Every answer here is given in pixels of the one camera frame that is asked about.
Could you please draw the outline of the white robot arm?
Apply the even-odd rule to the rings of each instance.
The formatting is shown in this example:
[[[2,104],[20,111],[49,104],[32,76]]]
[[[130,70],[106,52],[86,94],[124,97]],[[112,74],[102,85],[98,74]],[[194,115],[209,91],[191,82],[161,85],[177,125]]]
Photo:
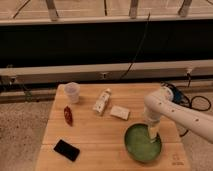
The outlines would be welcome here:
[[[168,87],[161,87],[144,97],[144,111],[148,124],[157,124],[164,115],[213,143],[213,116],[177,105],[173,98],[174,93]]]

